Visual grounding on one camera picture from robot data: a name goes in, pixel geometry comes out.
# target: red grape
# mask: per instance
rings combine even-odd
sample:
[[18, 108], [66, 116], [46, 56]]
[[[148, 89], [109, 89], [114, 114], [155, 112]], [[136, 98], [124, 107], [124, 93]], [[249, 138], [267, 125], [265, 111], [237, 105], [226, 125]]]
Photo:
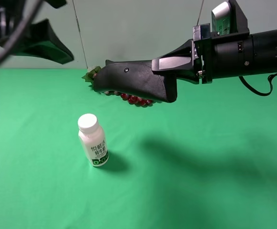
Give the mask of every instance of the red grape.
[[128, 99], [129, 104], [134, 104], [135, 102], [132, 99]]
[[151, 100], [151, 99], [147, 99], [147, 100], [146, 100], [146, 104], [147, 104], [147, 105], [151, 105], [152, 103], [153, 103], [153, 100]]
[[145, 105], [146, 105], [146, 101], [143, 99], [142, 101], [139, 102], [139, 104], [140, 104], [141, 106], [145, 106]]
[[122, 94], [120, 95], [120, 97], [122, 97], [123, 100], [128, 100], [128, 99], [130, 98], [130, 96], [129, 96], [128, 94], [125, 94], [125, 93], [122, 93]]
[[137, 97], [134, 96], [134, 95], [131, 96], [131, 99], [132, 99], [133, 102], [136, 102], [136, 101], [137, 101]]

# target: robotic arm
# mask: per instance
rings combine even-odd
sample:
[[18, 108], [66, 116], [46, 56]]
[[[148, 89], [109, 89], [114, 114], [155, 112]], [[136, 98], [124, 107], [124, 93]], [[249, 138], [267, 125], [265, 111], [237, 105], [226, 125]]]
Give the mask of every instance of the robotic arm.
[[[31, 13], [23, 19], [26, 0], [0, 0], [0, 63], [9, 55], [34, 56], [61, 64], [74, 59], [73, 54], [53, 32], [48, 19], [32, 24], [43, 0], [35, 0]], [[62, 7], [66, 0], [46, 0], [54, 8]]]
[[210, 24], [193, 28], [193, 39], [176, 50], [149, 61], [112, 62], [94, 79], [97, 92], [119, 91], [139, 97], [174, 102], [176, 79], [191, 83], [212, 83], [214, 79], [245, 75], [277, 73], [277, 30], [250, 34], [247, 18], [236, 0], [224, 2], [212, 11]]
[[[32, 13], [22, 19], [26, 0], [0, 0], [0, 63], [9, 55], [34, 56], [61, 64], [74, 59], [53, 32], [49, 21], [31, 25], [43, 0], [35, 0]], [[66, 0], [46, 0], [54, 8]], [[94, 79], [97, 92], [119, 91], [139, 97], [172, 103], [177, 98], [176, 79], [194, 84], [211, 83], [214, 79], [240, 77], [252, 92], [244, 75], [277, 73], [277, 30], [250, 34], [247, 18], [236, 0], [224, 2], [212, 11], [210, 24], [193, 28], [193, 39], [176, 50], [148, 61], [112, 62]]]

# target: black cable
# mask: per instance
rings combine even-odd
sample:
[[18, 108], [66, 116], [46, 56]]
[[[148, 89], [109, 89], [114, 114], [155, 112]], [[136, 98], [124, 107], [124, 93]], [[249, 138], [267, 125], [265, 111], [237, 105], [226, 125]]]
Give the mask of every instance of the black cable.
[[19, 43], [21, 42], [25, 32], [28, 27], [36, 17], [38, 11], [42, 6], [43, 0], [36, 0], [34, 6], [32, 7], [31, 13], [27, 16], [27, 18], [23, 19], [21, 23], [17, 26], [16, 30], [12, 33], [6, 44], [4, 45], [4, 51], [0, 53], [0, 64], [7, 59], [9, 55], [13, 53], [13, 51], [17, 48]]
[[200, 17], [201, 17], [202, 9], [203, 9], [203, 4], [204, 4], [204, 0], [202, 0], [202, 5], [201, 5], [201, 9], [200, 9], [200, 14], [199, 14], [199, 17], [198, 17], [198, 19], [197, 19], [197, 23], [196, 23], [196, 25], [197, 25], [197, 26], [199, 25], [199, 21], [200, 21]]
[[270, 83], [270, 92], [268, 93], [262, 93], [262, 92], [259, 92], [257, 91], [255, 88], [253, 88], [251, 85], [248, 84], [248, 82], [243, 78], [243, 76], [239, 76], [239, 79], [241, 80], [241, 82], [244, 84], [245, 87], [247, 87], [251, 92], [257, 94], [257, 95], [260, 95], [260, 96], [268, 96], [272, 93], [273, 91], [273, 85], [272, 85], [272, 80], [277, 76], [277, 73], [276, 74], [273, 74], [273, 75], [270, 75], [267, 80], [268, 82]]

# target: bottle label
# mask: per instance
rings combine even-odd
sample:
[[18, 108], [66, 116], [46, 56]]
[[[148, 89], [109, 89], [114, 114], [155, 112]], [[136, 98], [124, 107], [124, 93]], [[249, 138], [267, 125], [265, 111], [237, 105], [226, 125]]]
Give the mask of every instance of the bottle label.
[[90, 157], [94, 165], [101, 165], [106, 162], [109, 158], [109, 151], [105, 139], [100, 144], [91, 147], [91, 153]]

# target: grapes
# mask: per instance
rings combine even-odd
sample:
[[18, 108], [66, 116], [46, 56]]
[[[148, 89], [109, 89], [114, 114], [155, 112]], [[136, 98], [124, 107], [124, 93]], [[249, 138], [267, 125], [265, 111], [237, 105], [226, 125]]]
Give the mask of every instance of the grapes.
[[129, 104], [134, 104], [135, 102], [132, 99], [128, 99]]
[[153, 103], [153, 100], [151, 99], [143, 99], [141, 97], [137, 97], [135, 95], [130, 95], [130, 94], [126, 94], [126, 93], [120, 93], [117, 91], [114, 91], [115, 95], [120, 95], [120, 97], [125, 100], [128, 101], [129, 104], [136, 104], [137, 106], [148, 106], [151, 105]]
[[125, 94], [125, 93], [122, 93], [120, 95], [120, 97], [122, 97], [123, 100], [128, 100], [130, 98], [130, 95], [129, 94]]
[[136, 101], [137, 101], [137, 97], [134, 96], [134, 95], [131, 96], [131, 99], [133, 100], [133, 102], [136, 102]]
[[146, 100], [146, 104], [147, 104], [147, 105], [151, 105], [152, 103], [153, 103], [153, 100], [151, 100], [151, 99], [147, 99], [147, 100]]
[[146, 101], [144, 99], [142, 99], [140, 102], [139, 102], [140, 106], [145, 106], [146, 105]]

